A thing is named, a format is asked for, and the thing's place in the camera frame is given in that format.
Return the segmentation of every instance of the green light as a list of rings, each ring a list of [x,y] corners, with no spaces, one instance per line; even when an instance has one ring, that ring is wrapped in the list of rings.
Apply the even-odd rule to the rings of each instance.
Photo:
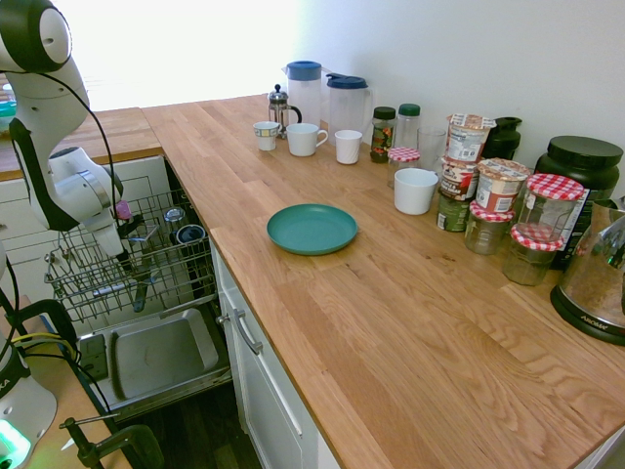
[[[0,466],[12,469],[24,462],[30,451],[30,441],[7,420],[0,420]],[[10,466],[2,461],[11,459]]]

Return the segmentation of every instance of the white cabinet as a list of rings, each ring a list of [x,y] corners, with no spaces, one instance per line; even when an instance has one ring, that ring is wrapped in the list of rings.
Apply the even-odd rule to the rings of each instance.
[[[124,185],[122,198],[126,200],[169,191],[162,156],[115,163],[114,170]],[[44,256],[54,249],[58,234],[46,230],[35,219],[23,179],[0,183],[0,225],[3,226],[0,239],[16,271],[20,294],[27,295],[32,302],[52,298],[52,287],[44,281],[47,271]],[[0,287],[13,298],[8,275],[2,278]]]
[[[263,330],[211,244],[239,419],[265,469],[338,469]]]

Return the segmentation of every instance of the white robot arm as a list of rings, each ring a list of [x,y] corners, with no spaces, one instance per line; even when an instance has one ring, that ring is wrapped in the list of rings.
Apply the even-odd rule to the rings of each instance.
[[[61,83],[86,104],[88,98],[71,57],[67,23],[50,1],[0,0],[0,70],[16,94],[17,114],[9,128],[35,216],[59,232],[82,223],[109,256],[122,254],[111,214],[121,183],[112,184],[108,171],[83,149],[51,155],[87,116]]]

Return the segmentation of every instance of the cabinet handle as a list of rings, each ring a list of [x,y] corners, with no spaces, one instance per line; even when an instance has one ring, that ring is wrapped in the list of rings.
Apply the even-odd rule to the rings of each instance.
[[[236,322],[236,328],[241,334],[241,337],[243,337],[243,340],[245,341],[247,346],[254,353],[254,355],[261,355],[261,351],[263,350],[263,343],[254,342],[252,339],[250,339],[249,335],[245,333],[245,330],[243,330],[243,323],[241,322],[241,318],[245,318],[245,312],[242,310],[234,310],[233,314],[234,322]]]

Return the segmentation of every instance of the dishwasher tray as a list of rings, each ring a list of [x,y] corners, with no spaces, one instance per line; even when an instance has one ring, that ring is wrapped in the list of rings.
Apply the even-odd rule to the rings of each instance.
[[[228,352],[207,305],[125,322],[80,340],[98,335],[109,370],[98,385],[117,421],[231,380]]]
[[[208,237],[179,244],[176,227],[165,220],[168,210],[178,207],[187,215],[185,223],[199,224],[185,193],[178,190],[127,202],[133,216],[121,224],[128,232],[122,238],[127,261],[108,257],[81,227],[60,233],[56,248],[46,257],[45,281],[52,284],[55,298],[71,319],[87,320],[88,325],[89,319],[102,316],[90,330],[161,313],[216,292]],[[139,220],[143,222],[131,225]],[[108,320],[112,313],[117,316]]]

